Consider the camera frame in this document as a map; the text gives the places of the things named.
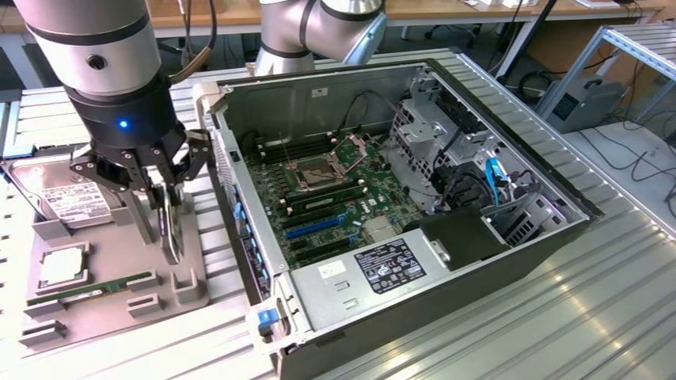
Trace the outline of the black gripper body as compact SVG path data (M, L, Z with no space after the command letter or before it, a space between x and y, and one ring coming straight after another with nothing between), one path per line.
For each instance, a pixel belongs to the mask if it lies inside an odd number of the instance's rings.
M100 157L126 164L124 154L134 154L142 166L171 163L186 141L186 129L170 88L167 78L152 78L138 90L114 96L66 88Z

